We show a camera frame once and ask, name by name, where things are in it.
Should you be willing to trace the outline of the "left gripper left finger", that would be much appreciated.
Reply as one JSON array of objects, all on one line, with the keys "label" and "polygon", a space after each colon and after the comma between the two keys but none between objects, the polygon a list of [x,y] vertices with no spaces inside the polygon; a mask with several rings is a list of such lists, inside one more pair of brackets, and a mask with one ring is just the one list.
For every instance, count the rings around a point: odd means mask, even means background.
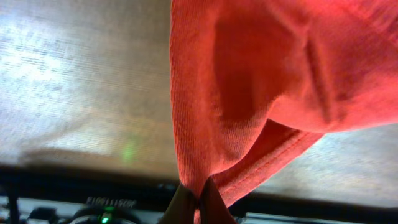
[{"label": "left gripper left finger", "polygon": [[197,198],[180,184],[158,224],[193,224],[196,209]]}]

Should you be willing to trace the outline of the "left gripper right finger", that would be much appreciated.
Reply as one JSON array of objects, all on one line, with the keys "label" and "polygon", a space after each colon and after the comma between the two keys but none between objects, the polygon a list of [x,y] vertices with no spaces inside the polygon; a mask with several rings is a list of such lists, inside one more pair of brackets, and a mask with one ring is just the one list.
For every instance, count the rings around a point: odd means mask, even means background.
[{"label": "left gripper right finger", "polygon": [[199,210],[201,224],[236,224],[211,177],[200,195]]}]

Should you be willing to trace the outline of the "red printed soccer t-shirt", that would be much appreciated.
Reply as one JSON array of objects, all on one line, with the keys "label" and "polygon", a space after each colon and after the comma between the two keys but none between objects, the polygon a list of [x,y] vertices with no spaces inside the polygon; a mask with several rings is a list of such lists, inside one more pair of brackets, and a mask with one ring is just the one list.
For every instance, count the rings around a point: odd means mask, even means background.
[{"label": "red printed soccer t-shirt", "polygon": [[228,208],[326,133],[397,122],[396,1],[171,4],[181,184]]}]

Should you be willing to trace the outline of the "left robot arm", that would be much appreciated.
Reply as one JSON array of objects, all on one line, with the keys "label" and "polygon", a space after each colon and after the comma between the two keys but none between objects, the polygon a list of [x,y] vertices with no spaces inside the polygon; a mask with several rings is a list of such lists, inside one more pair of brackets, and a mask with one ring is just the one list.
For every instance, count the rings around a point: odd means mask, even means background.
[{"label": "left robot arm", "polygon": [[[7,197],[6,223],[142,223],[135,210],[162,212],[159,223],[236,223],[212,184],[196,198],[182,186],[131,187],[85,183],[55,178],[1,177],[1,194]],[[71,202],[81,208],[71,215],[39,205],[21,217],[22,198]]]}]

